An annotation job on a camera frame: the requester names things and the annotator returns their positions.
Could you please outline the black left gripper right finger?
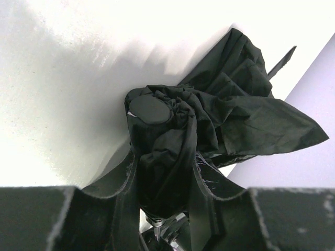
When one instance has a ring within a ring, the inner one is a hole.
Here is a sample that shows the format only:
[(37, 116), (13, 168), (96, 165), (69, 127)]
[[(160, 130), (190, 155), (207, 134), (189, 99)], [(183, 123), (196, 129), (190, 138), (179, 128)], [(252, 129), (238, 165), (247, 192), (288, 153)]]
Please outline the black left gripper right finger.
[(333, 189), (244, 189), (200, 154), (188, 214), (192, 250), (334, 250)]

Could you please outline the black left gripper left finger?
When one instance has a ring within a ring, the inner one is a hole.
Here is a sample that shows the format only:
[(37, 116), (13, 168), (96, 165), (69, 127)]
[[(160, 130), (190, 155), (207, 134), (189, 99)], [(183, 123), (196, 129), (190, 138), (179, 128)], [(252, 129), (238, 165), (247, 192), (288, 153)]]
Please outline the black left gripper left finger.
[(1, 250), (137, 250), (137, 159), (75, 186), (1, 188)]

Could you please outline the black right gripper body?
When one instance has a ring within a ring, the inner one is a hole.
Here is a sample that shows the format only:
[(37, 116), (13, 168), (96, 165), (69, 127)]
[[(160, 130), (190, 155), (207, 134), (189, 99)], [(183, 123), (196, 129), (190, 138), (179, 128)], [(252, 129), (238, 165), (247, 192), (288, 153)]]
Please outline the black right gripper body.
[(189, 219), (184, 214), (152, 219), (140, 212), (138, 250), (191, 250)]

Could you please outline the black folding umbrella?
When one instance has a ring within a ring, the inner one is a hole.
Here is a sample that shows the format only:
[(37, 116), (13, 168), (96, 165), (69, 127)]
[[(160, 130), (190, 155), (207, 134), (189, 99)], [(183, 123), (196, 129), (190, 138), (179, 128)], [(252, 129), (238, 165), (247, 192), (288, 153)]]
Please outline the black folding umbrella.
[(178, 85), (148, 85), (126, 95), (146, 214), (169, 218), (185, 210), (196, 153), (224, 167), (328, 139), (314, 119), (272, 95), (270, 80), (291, 56), (267, 72), (261, 50), (230, 29)]

